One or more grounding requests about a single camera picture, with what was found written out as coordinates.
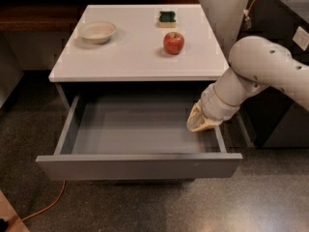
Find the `white tabletop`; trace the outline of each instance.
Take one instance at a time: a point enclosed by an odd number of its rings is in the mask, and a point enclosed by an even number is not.
[[[175,11],[177,28],[159,28],[160,11]],[[117,32],[105,44],[78,36],[84,23],[109,21]],[[179,55],[164,51],[166,33],[185,44]],[[52,82],[216,80],[228,63],[200,5],[88,6],[50,74]]]

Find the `speckled floor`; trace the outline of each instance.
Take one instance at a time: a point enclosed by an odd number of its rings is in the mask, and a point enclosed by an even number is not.
[[[65,118],[46,72],[27,73],[0,115],[0,189],[22,218],[61,189],[35,159],[53,154]],[[309,149],[247,148],[237,118],[222,132],[228,150],[243,154],[232,178],[68,182],[55,207],[25,224],[31,232],[309,231]]]

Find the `drawer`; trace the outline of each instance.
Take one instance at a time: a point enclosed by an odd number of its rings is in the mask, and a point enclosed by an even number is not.
[[[178,85],[182,88],[110,86],[80,93],[54,155],[39,156],[37,163],[52,180],[231,177],[241,154],[226,152],[219,127],[187,130],[202,90]]]

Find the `apple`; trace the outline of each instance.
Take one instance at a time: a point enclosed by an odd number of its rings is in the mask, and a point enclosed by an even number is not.
[[[178,32],[167,33],[163,40],[164,49],[170,54],[179,54],[184,45],[184,37]]]

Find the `wooden counter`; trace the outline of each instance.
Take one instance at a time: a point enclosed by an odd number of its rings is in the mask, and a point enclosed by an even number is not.
[[[0,31],[71,32],[89,4],[199,4],[199,1],[0,0]]]

